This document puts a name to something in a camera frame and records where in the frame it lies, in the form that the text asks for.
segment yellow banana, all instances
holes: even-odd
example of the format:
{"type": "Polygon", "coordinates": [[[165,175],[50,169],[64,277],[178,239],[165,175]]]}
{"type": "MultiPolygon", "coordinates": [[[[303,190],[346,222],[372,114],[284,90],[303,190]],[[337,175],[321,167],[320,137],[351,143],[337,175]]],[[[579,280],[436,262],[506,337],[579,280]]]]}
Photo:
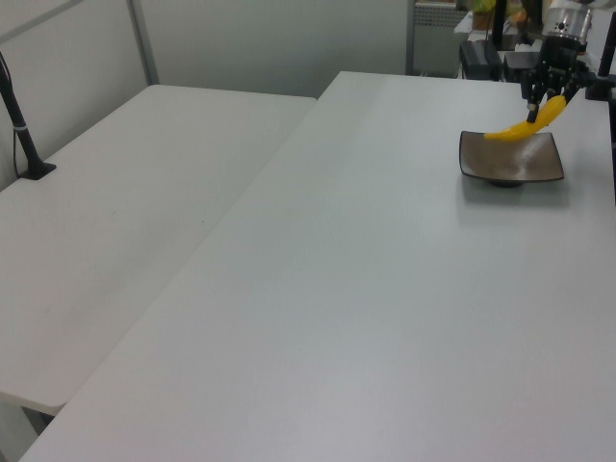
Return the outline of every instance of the yellow banana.
{"type": "Polygon", "coordinates": [[[484,135],[486,140],[499,140],[499,141],[517,141],[534,135],[546,125],[550,124],[560,113],[563,112],[567,106],[567,101],[562,95],[554,96],[543,108],[537,113],[537,119],[535,123],[528,123],[526,121],[516,123],[515,125],[505,128],[504,130],[496,133],[486,133],[484,135]]]}

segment black pole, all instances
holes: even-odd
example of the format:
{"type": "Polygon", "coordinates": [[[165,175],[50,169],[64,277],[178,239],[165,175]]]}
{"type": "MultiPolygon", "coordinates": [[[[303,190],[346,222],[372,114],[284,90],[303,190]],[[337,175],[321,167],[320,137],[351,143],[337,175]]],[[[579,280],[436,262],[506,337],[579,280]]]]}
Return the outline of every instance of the black pole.
{"type": "Polygon", "coordinates": [[[23,147],[23,152],[28,159],[28,170],[21,174],[22,178],[28,178],[31,180],[39,180],[47,173],[52,171],[56,166],[52,164],[46,164],[43,162],[35,144],[30,136],[30,131],[26,125],[26,121],[23,118],[23,114],[17,104],[15,93],[13,92],[13,82],[11,81],[11,74],[7,68],[6,62],[2,53],[0,53],[0,93],[2,93],[2,99],[7,107],[11,121],[13,122],[13,129],[15,130],[19,141],[23,147]]]}
{"type": "Polygon", "coordinates": [[[608,95],[614,87],[612,79],[609,77],[609,69],[612,66],[614,58],[614,50],[616,49],[616,13],[612,13],[612,19],[609,23],[609,30],[605,38],[605,46],[599,64],[599,72],[597,79],[586,89],[586,99],[593,101],[607,101],[608,95]]]}
{"type": "Polygon", "coordinates": [[[504,16],[507,10],[507,0],[497,0],[494,7],[494,23],[492,25],[492,43],[497,50],[502,49],[502,29],[504,28],[504,16]]]}
{"type": "Polygon", "coordinates": [[[609,92],[609,134],[612,140],[612,174],[614,178],[614,203],[616,205],[616,94],[615,89],[609,92]]]}
{"type": "Polygon", "coordinates": [[[601,64],[599,64],[598,77],[607,77],[609,75],[609,69],[612,66],[612,59],[614,58],[614,49],[616,48],[616,13],[612,13],[612,20],[609,23],[609,30],[607,31],[607,38],[605,39],[605,47],[603,48],[603,54],[601,56],[601,64]]]}

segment plate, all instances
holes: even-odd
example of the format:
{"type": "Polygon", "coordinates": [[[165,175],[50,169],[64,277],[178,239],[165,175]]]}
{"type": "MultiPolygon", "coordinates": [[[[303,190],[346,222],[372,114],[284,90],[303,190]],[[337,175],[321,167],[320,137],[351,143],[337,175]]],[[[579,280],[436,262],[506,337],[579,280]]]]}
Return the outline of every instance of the plate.
{"type": "Polygon", "coordinates": [[[483,135],[460,135],[460,169],[464,175],[501,187],[565,177],[552,133],[537,133],[520,141],[486,140],[483,135]]]}

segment white table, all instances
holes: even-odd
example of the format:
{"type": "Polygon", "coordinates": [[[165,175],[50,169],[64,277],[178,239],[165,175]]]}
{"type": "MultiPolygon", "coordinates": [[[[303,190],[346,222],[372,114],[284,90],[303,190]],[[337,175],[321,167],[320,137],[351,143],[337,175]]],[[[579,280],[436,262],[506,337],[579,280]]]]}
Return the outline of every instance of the white table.
{"type": "Polygon", "coordinates": [[[313,106],[151,87],[0,193],[0,398],[55,414],[313,106]]]}
{"type": "Polygon", "coordinates": [[[23,461],[611,460],[607,110],[552,125],[563,182],[463,178],[525,111],[341,74],[23,461]]]}

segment white wall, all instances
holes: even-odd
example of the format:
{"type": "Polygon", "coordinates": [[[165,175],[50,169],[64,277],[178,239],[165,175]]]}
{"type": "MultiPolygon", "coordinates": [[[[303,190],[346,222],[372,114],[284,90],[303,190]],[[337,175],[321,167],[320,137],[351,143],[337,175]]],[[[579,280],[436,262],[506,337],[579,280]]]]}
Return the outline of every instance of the white wall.
{"type": "MultiPolygon", "coordinates": [[[[146,86],[125,0],[85,0],[0,50],[43,159],[146,86]]],[[[0,190],[14,181],[12,127],[0,104],[0,190]]]]}
{"type": "Polygon", "coordinates": [[[319,97],[405,70],[407,0],[136,0],[162,84],[319,97]]]}

